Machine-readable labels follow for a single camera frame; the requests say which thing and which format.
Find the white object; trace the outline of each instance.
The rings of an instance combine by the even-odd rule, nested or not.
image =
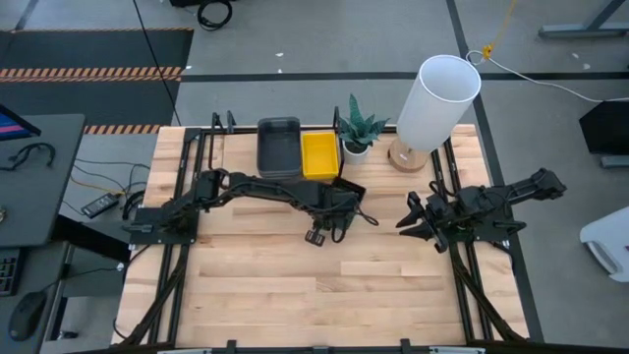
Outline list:
[[[480,61],[478,61],[478,62],[474,62],[474,61],[472,61],[472,58],[471,58],[472,54],[479,54],[479,55],[481,55],[481,60],[480,60]],[[483,64],[483,63],[485,62],[485,58],[483,57],[483,53],[482,53],[482,52],[480,52],[480,51],[478,51],[478,50],[470,50],[470,52],[469,52],[469,53],[465,56],[465,59],[467,59],[469,62],[471,62],[471,63],[472,63],[472,64],[474,64],[474,65],[481,65],[481,64]],[[548,87],[552,87],[552,88],[556,88],[556,89],[563,89],[564,91],[570,92],[570,93],[572,93],[572,94],[576,95],[577,97],[582,98],[582,99],[585,99],[585,100],[587,100],[587,101],[589,101],[589,102],[593,102],[593,103],[601,103],[601,102],[604,102],[604,101],[624,101],[624,100],[629,100],[629,97],[622,97],[622,98],[610,98],[610,99],[595,99],[595,98],[589,98],[589,97],[587,97],[587,96],[584,96],[584,95],[582,95],[582,94],[578,93],[578,92],[577,92],[577,91],[575,91],[575,90],[572,90],[572,89],[570,89],[570,88],[565,88],[565,87],[563,87],[563,86],[561,86],[561,85],[558,85],[558,84],[545,83],[545,82],[540,82],[540,81],[537,81],[537,80],[533,80],[533,79],[531,79],[531,78],[529,78],[529,77],[527,77],[527,76],[524,76],[524,75],[522,75],[522,74],[518,73],[517,71],[515,71],[515,70],[513,70],[513,69],[509,69],[509,68],[505,67],[504,65],[502,65],[502,64],[500,64],[500,63],[498,63],[497,61],[495,61],[495,60],[493,60],[493,59],[491,59],[491,58],[489,58],[488,60],[491,62],[491,64],[493,64],[493,65],[497,66],[498,68],[500,68],[500,69],[502,69],[502,70],[504,70],[504,71],[506,71],[506,72],[509,72],[509,73],[511,73],[511,74],[513,74],[513,75],[517,75],[517,76],[519,76],[520,78],[522,78],[522,79],[524,79],[524,80],[526,80],[526,81],[529,81],[529,82],[531,82],[531,83],[533,83],[533,84],[542,85],[542,86],[548,86]]]
[[[372,147],[367,147],[365,151],[361,153],[353,153],[347,150],[347,148],[345,147],[345,142],[343,142],[343,153],[344,153],[343,156],[345,157],[345,163],[361,164],[365,162],[365,159],[367,158],[367,154],[370,152],[371,149]]]
[[[481,90],[481,76],[469,62],[452,55],[422,64],[400,118],[397,134],[409,148],[430,152],[450,136]]]
[[[581,229],[581,242],[609,272],[609,277],[629,282],[629,207],[611,213]]]

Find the headphones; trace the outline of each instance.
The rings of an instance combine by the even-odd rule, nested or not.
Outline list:
[[[46,163],[46,166],[52,166],[52,161],[55,159],[55,155],[57,154],[57,150],[55,149],[55,147],[48,143],[35,143],[22,147],[22,149],[18,151],[18,153],[9,157],[9,161],[12,161],[13,165],[9,167],[0,166],[0,171],[15,171],[18,167],[20,167],[20,165],[22,165],[29,159],[30,151],[35,148],[48,149],[48,162]]]

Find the white cable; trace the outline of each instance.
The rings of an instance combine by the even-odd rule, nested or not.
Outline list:
[[[479,61],[479,62],[474,62],[474,61],[472,61],[472,59],[470,58],[470,54],[479,54],[479,55],[481,55],[481,58],[482,58],[482,59],[481,59],[481,61]],[[485,58],[483,57],[483,53],[482,53],[481,51],[479,51],[479,50],[470,50],[470,52],[469,52],[469,53],[465,56],[465,59],[467,59],[467,61],[469,61],[470,63],[474,64],[475,66],[480,65],[480,64],[483,64],[483,63],[485,62]],[[568,91],[568,92],[570,92],[570,93],[572,93],[572,94],[576,95],[577,97],[582,98],[582,99],[585,99],[585,100],[587,100],[587,101],[589,101],[589,102],[601,103],[601,102],[605,102],[605,101],[623,101],[623,100],[629,100],[629,97],[612,98],[612,99],[594,99],[594,98],[589,98],[589,97],[583,96],[582,94],[580,94],[580,93],[578,93],[578,92],[576,92],[576,91],[574,91],[574,90],[572,90],[572,89],[570,89],[570,88],[565,88],[565,87],[563,87],[563,86],[561,86],[561,85],[551,84],[551,83],[545,83],[545,82],[540,82],[540,81],[537,81],[537,80],[533,80],[533,79],[531,79],[531,78],[528,78],[528,77],[526,77],[526,76],[524,76],[524,75],[522,75],[522,74],[520,74],[520,73],[516,72],[515,70],[511,70],[511,69],[509,69],[509,68],[505,67],[504,65],[502,65],[502,64],[500,64],[500,63],[498,63],[498,62],[496,62],[495,60],[493,60],[493,59],[491,59],[491,58],[488,58],[488,60],[489,60],[489,61],[490,61],[493,65],[497,66],[498,68],[500,68],[500,69],[502,69],[502,70],[504,70],[504,71],[506,71],[506,72],[509,72],[509,73],[511,73],[511,74],[513,74],[513,75],[517,75],[518,77],[520,77],[520,78],[522,78],[522,79],[524,79],[524,80],[526,80],[526,81],[530,81],[530,82],[531,82],[531,83],[533,83],[533,84],[542,85],[542,86],[548,86],[548,87],[553,87],[553,88],[557,88],[557,89],[563,89],[563,90]]]

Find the wooden table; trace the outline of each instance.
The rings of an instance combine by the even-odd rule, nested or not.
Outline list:
[[[183,134],[184,128],[159,132],[144,199],[148,207],[173,196]],[[357,217],[341,244],[306,243],[312,221],[281,203],[242,198],[202,213],[199,239],[190,250],[177,347],[225,347],[228,339],[237,339],[239,347],[397,346],[400,338],[413,345],[464,343],[449,257],[438,254],[432,242],[399,236],[394,227],[408,213],[409,191],[422,198],[430,194],[433,168],[428,163],[418,173],[396,171],[386,158],[393,139],[380,136],[365,164],[345,166],[343,177],[367,188],[362,210],[380,226]],[[217,138],[213,166],[257,174],[256,141],[256,135]],[[475,127],[457,126],[452,144],[462,185],[487,184]],[[442,166],[447,175],[445,161]],[[152,246],[129,269],[118,312],[123,333],[154,299],[162,252],[162,246]],[[487,297],[526,336],[508,256],[484,243],[477,244],[477,254]],[[477,307],[469,298],[481,338]],[[170,305],[164,309],[160,339]]]

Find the white lamp shade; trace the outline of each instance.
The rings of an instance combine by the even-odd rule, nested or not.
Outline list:
[[[480,90],[481,76],[466,60],[430,57],[422,64],[397,121],[400,140],[415,150],[438,148]]]

